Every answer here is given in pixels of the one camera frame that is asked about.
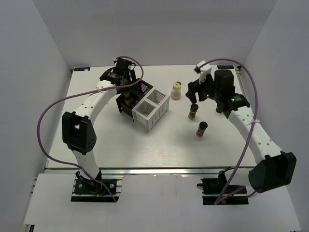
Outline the yellow bottle gold cap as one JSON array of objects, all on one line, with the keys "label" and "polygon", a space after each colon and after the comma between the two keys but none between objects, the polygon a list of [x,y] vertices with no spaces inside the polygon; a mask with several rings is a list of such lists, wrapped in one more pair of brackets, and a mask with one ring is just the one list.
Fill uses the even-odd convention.
[{"label": "yellow bottle gold cap", "polygon": [[132,105],[132,97],[130,95],[130,92],[126,92],[124,93],[124,102],[127,106],[131,106]]}]

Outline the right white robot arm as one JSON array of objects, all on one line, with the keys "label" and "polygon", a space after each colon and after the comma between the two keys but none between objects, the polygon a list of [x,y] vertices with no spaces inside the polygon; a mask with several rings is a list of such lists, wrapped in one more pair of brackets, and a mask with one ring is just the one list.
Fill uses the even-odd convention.
[{"label": "right white robot arm", "polygon": [[196,70],[199,78],[188,84],[187,98],[191,103],[211,99],[217,112],[236,127],[253,154],[253,168],[231,167],[219,172],[218,188],[225,193],[238,186],[250,186],[257,193],[286,186],[291,183],[296,156],[284,152],[276,145],[264,128],[254,119],[247,99],[235,91],[234,75],[229,69],[211,73],[211,68]]}]

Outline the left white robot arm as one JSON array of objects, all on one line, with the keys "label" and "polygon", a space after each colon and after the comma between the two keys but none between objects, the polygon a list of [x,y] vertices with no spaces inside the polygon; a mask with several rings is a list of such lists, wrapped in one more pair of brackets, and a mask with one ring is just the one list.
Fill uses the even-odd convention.
[{"label": "left white robot arm", "polygon": [[74,111],[62,116],[62,140],[74,154],[81,175],[87,179],[85,187],[92,193],[101,190],[101,171],[94,156],[97,136],[94,123],[108,101],[119,93],[129,92],[141,81],[134,72],[140,65],[135,59],[120,56],[114,59],[114,66],[105,71],[95,90]]}]

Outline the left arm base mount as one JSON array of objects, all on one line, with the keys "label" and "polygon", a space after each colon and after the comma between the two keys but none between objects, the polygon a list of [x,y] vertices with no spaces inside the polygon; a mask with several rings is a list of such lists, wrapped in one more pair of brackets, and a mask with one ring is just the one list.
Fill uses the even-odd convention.
[{"label": "left arm base mount", "polygon": [[122,179],[104,176],[102,182],[105,186],[92,180],[88,180],[75,173],[71,202],[91,203],[115,203],[119,200],[122,190]]}]

